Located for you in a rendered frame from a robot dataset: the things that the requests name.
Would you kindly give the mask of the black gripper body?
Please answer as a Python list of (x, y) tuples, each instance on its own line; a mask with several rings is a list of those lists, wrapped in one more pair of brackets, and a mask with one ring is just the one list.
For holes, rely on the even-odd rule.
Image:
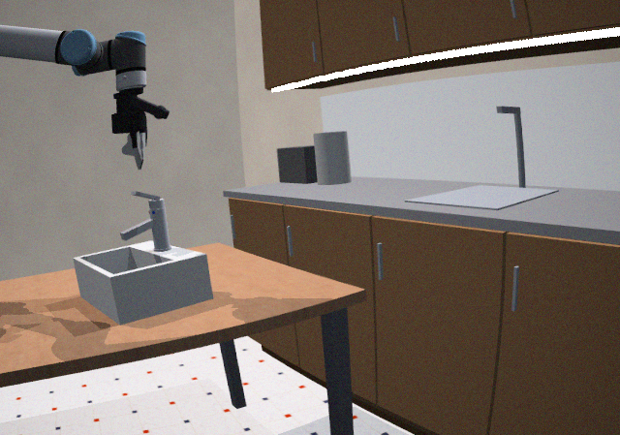
[(119, 93), (113, 94), (113, 99), (116, 99), (117, 112), (111, 115), (112, 132), (114, 134), (130, 133), (129, 127), (134, 117), (138, 131), (143, 132), (143, 129), (146, 127), (145, 112), (129, 105), (133, 96), (137, 97), (142, 93), (142, 87), (135, 87), (124, 89), (119, 91)]

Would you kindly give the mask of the grey mixer tap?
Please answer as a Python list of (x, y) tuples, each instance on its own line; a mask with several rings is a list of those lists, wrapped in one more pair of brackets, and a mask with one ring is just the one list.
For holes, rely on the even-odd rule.
[(164, 252), (171, 250), (164, 199), (137, 191), (131, 191), (131, 195), (151, 199), (151, 201), (148, 201), (150, 219), (121, 232), (120, 235), (122, 240), (128, 240), (140, 233), (152, 229), (154, 251)]

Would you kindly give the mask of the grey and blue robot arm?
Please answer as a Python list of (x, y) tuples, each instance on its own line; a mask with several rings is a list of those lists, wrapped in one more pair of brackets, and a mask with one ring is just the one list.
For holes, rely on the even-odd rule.
[[(82, 29), (55, 31), (0, 25), (0, 56), (71, 65), (76, 76), (115, 70), (117, 91), (146, 86), (145, 47), (145, 35), (139, 31), (120, 32), (114, 40), (98, 43)], [(157, 119), (167, 119), (170, 113), (163, 106), (134, 96), (129, 105)]]

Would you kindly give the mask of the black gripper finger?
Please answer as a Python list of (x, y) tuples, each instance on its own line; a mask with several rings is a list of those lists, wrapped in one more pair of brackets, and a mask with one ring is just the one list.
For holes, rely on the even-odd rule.
[(122, 153), (125, 155), (135, 156), (138, 170), (140, 170), (140, 166), (142, 162), (141, 150), (140, 150), (140, 134), (138, 133), (138, 128), (136, 126), (135, 117), (133, 118), (133, 121), (131, 122), (129, 132), (130, 134), (128, 135), (128, 138), (127, 138), (128, 142), (122, 147)]
[(140, 166), (140, 169), (141, 169), (143, 159), (144, 159), (146, 142), (147, 142), (147, 126), (143, 129), (143, 132), (139, 132), (139, 135), (140, 135), (140, 150), (141, 150), (141, 158), (142, 158), (142, 162)]

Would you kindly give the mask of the grey square sink basin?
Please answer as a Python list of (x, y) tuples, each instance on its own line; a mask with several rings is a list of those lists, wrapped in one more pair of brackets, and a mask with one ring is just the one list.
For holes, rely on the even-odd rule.
[(73, 258), (80, 297), (119, 325), (213, 299), (205, 253), (153, 248), (147, 241)]

